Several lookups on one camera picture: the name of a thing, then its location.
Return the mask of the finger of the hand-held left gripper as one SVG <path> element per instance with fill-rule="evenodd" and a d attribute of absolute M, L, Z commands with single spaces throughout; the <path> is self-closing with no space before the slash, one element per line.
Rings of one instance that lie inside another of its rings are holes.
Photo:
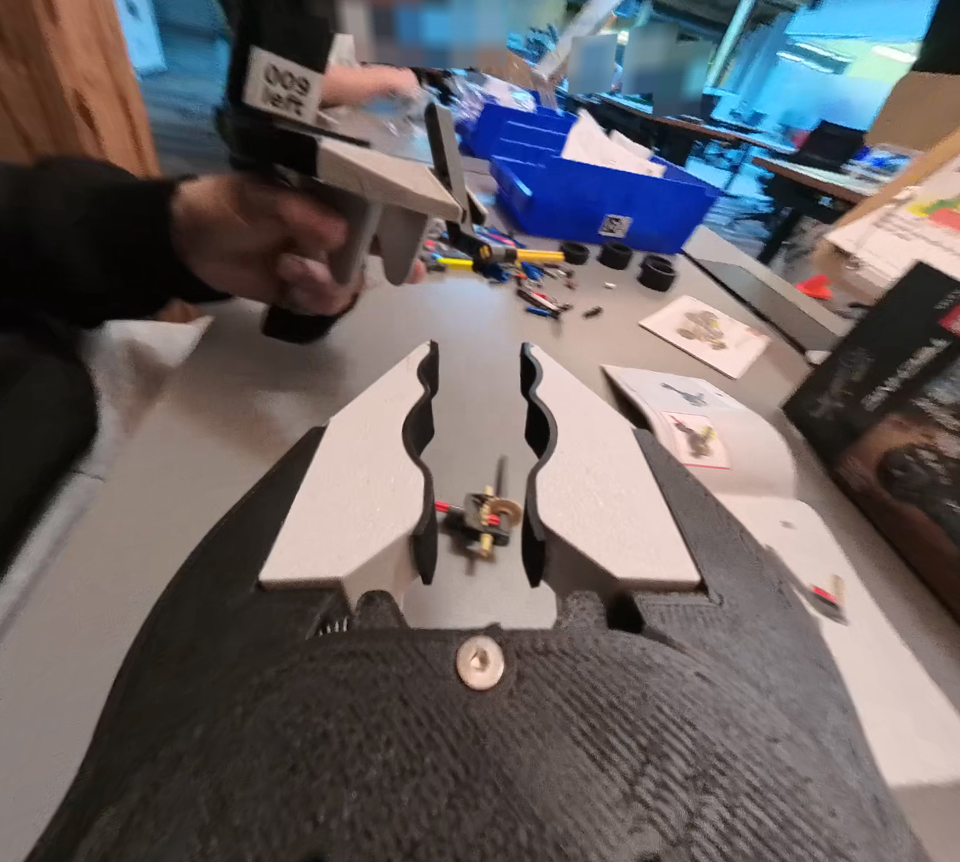
<path fill-rule="evenodd" d="M 317 179 L 375 205 L 404 208 L 447 222 L 463 219 L 461 203 L 425 163 L 337 138 L 317 142 Z"/>

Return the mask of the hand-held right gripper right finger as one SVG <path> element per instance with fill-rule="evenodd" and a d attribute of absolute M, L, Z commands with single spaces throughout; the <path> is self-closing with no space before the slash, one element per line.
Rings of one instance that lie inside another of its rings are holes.
<path fill-rule="evenodd" d="M 523 503 L 521 553 L 530 586 L 577 599 L 600 617 L 706 606 L 702 574 L 635 428 L 541 346 L 524 343 L 524 435 L 535 455 Z"/>

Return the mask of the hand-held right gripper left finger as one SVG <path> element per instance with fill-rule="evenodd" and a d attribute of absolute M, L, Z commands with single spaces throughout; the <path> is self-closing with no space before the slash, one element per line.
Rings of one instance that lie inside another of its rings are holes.
<path fill-rule="evenodd" d="M 334 415 L 258 577 L 267 591 L 332 589 L 351 608 L 369 592 L 402 604 L 433 583 L 439 552 L 434 479 L 439 345 L 424 342 Z"/>

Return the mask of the grey beam yellow axle assembly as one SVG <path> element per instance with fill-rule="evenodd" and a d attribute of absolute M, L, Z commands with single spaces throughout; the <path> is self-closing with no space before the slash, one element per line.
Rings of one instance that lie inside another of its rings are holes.
<path fill-rule="evenodd" d="M 446 224 L 448 238 L 457 251 L 471 259 L 474 271 L 485 271 L 491 265 L 544 266 L 566 262 L 563 252 L 519 248 L 502 241 L 490 242 L 483 237 L 476 227 L 486 226 L 487 211 L 467 186 L 450 110 L 442 104 L 429 103 L 425 108 L 424 124 L 434 175 L 460 206 L 459 214 Z"/>

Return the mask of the black gear frame assembly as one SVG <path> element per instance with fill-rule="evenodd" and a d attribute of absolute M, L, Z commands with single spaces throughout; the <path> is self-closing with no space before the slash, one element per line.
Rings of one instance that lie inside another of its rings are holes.
<path fill-rule="evenodd" d="M 522 523 L 522 506 L 509 497 L 509 459 L 498 458 L 491 484 L 480 492 L 468 493 L 462 503 L 436 499 L 438 528 L 455 547 L 474 560 L 493 561 L 498 549 L 510 544 L 514 530 Z"/>

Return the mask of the person's left forearm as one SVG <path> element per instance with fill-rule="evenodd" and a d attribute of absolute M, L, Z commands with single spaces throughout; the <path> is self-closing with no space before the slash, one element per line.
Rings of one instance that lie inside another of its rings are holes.
<path fill-rule="evenodd" d="M 225 301 L 174 249 L 180 183 L 94 160 L 2 162 L 2 331 L 90 329 L 172 301 Z"/>

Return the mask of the toy car set box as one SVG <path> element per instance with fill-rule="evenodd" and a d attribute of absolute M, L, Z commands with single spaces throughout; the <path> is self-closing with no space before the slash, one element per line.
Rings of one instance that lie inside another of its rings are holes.
<path fill-rule="evenodd" d="M 958 280 L 914 264 L 782 411 L 831 479 L 958 618 Z"/>

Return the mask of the clear plastic bags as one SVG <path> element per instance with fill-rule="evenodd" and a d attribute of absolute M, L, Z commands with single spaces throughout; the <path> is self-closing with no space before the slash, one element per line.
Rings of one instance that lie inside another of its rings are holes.
<path fill-rule="evenodd" d="M 477 69 L 409 69 L 416 80 L 416 92 L 404 94 L 392 89 L 368 105 L 369 110 L 388 119 L 396 128 L 408 124 L 423 128 L 429 103 L 446 106 L 457 128 L 472 128 L 487 104 L 521 112 L 534 112 L 540 94 Z"/>

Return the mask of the open instruction booklet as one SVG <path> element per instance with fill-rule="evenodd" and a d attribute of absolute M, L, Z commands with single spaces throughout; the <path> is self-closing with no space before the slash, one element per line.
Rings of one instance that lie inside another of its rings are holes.
<path fill-rule="evenodd" d="M 895 629 L 828 525 L 799 500 L 784 437 L 702 378 L 610 364 L 602 371 L 657 440 L 786 569 L 886 781 L 907 789 L 957 785 L 958 705 Z"/>

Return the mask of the closed instruction booklet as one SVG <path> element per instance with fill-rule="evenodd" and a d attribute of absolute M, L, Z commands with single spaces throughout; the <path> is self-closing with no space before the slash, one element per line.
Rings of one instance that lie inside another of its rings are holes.
<path fill-rule="evenodd" d="M 671 300 L 638 325 L 730 379 L 744 376 L 771 343 L 763 331 L 690 295 Z"/>

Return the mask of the pile of toy building pieces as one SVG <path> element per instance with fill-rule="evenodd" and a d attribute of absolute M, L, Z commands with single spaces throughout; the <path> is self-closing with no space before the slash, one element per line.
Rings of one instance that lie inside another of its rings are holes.
<path fill-rule="evenodd" d="M 575 288 L 573 266 L 563 251 L 526 248 L 504 237 L 472 238 L 463 232 L 458 242 L 448 233 L 427 237 L 421 258 L 431 273 L 470 273 L 492 285 L 509 285 L 525 309 L 540 317 L 559 320 L 573 307 L 544 288 L 545 280 L 551 279 Z"/>

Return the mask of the white paper sheets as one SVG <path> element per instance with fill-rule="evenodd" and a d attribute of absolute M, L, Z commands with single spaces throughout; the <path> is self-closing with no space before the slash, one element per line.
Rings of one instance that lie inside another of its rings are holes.
<path fill-rule="evenodd" d="M 577 113 L 560 156 L 601 168 L 635 175 L 663 178 L 666 166 L 655 161 L 654 152 L 617 130 L 606 133 L 587 109 Z"/>

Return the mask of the grey cloth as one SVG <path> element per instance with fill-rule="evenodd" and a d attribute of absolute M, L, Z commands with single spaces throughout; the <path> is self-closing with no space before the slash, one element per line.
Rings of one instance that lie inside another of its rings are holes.
<path fill-rule="evenodd" d="M 116 320 L 80 345 L 97 398 L 97 433 L 75 472 L 104 479 L 167 384 L 206 334 L 212 318 L 184 324 Z"/>

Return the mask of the black computer monitor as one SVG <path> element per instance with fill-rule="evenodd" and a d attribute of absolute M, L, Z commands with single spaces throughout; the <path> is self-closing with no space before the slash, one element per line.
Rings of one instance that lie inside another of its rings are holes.
<path fill-rule="evenodd" d="M 800 164 L 838 171 L 861 152 L 866 132 L 821 120 L 796 152 Z"/>

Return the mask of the wooden post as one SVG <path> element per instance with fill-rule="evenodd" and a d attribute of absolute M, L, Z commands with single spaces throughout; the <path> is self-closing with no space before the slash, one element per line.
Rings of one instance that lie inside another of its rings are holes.
<path fill-rule="evenodd" d="M 1 156 L 160 164 L 114 0 L 1 0 Z"/>

